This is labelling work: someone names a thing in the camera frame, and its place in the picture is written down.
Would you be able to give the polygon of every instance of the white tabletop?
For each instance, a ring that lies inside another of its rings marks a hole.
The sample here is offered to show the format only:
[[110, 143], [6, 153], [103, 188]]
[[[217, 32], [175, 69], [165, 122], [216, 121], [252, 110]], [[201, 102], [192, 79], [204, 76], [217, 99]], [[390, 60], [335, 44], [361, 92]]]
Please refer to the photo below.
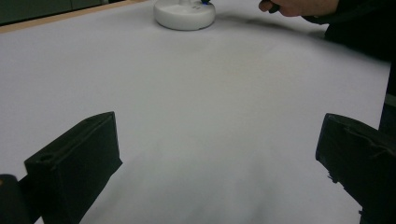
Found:
[[315, 150], [325, 113], [378, 127], [389, 64], [256, 0], [213, 3], [195, 32], [148, 1], [0, 34], [0, 173], [115, 111], [124, 164], [81, 223], [359, 223]]

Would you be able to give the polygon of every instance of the white cylindrical base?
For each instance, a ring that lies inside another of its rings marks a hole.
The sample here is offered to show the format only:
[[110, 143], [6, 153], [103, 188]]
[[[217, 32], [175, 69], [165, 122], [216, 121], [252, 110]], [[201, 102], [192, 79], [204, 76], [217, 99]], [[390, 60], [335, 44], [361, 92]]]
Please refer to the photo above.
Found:
[[154, 5], [155, 20], [162, 26], [183, 31], [206, 28], [215, 20], [212, 4], [197, 0], [158, 0]]

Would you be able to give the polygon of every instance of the dark clothing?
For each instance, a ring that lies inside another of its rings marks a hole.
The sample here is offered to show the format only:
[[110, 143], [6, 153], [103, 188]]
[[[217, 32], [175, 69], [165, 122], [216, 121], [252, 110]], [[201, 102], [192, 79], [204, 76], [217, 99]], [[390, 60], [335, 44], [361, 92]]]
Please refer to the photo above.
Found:
[[304, 17], [329, 23], [326, 38], [390, 61], [396, 56], [396, 0], [340, 0], [335, 14]]

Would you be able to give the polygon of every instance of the human hand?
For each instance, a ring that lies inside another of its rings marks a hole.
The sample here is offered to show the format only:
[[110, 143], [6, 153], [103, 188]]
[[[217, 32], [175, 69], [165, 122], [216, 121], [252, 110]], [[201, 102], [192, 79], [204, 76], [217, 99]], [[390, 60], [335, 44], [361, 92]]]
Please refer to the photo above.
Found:
[[262, 0], [259, 9], [270, 10], [274, 4], [280, 6], [279, 12], [286, 17], [325, 16], [335, 12], [339, 0]]

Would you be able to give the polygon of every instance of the person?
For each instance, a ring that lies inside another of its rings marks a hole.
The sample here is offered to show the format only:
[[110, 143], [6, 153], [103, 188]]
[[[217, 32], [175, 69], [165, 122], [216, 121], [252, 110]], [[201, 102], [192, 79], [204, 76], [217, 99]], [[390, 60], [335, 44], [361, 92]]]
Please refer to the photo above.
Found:
[[262, 0], [259, 9], [274, 5], [283, 16], [328, 23], [330, 41], [382, 60], [396, 58], [396, 0]]

